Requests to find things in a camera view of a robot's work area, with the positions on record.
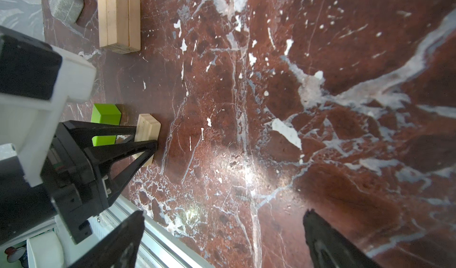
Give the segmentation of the wood block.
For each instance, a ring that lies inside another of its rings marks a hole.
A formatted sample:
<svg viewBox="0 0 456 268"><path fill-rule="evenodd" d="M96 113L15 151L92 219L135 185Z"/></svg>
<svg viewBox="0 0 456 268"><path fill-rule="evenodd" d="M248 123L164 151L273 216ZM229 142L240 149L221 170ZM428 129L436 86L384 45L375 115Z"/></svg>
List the wood block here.
<svg viewBox="0 0 456 268"><path fill-rule="evenodd" d="M129 52L128 17L128 0L106 0L108 47L114 52Z"/></svg>
<svg viewBox="0 0 456 268"><path fill-rule="evenodd" d="M134 141L157 141L159 138L160 129L161 123L152 115L140 114L138 116Z"/></svg>
<svg viewBox="0 0 456 268"><path fill-rule="evenodd" d="M106 0L97 0L100 48L106 47L108 45L108 23L106 7Z"/></svg>
<svg viewBox="0 0 456 268"><path fill-rule="evenodd" d="M141 7L140 0L128 0L129 49L130 52L141 50Z"/></svg>

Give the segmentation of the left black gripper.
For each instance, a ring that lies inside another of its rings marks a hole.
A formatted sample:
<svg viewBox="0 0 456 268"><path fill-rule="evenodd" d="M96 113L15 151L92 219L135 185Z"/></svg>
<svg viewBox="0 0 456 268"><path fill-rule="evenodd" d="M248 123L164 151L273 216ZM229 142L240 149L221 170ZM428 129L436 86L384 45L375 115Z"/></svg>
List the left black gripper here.
<svg viewBox="0 0 456 268"><path fill-rule="evenodd" d="M91 236L89 218L113 205L158 149L156 140L93 147L92 138L135 133L135 126L59 123L35 187L17 156L1 160L1 244L55 215L74 243Z"/></svg>

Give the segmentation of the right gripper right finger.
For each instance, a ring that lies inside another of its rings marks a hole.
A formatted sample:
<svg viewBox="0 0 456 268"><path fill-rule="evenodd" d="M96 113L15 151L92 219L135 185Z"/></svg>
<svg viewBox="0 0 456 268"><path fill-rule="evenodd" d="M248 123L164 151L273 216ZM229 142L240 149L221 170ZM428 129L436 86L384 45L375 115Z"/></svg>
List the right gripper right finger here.
<svg viewBox="0 0 456 268"><path fill-rule="evenodd" d="M315 268L378 268L380 265L311 209L303 218L306 244Z"/></svg>

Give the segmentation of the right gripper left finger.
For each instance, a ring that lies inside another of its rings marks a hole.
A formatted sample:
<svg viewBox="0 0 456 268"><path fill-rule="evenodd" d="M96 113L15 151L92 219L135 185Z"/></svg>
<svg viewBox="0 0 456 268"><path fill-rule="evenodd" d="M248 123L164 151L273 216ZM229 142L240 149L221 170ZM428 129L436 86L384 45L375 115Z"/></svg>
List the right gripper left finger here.
<svg viewBox="0 0 456 268"><path fill-rule="evenodd" d="M141 211L133 212L71 267L134 268L145 230L144 220Z"/></svg>

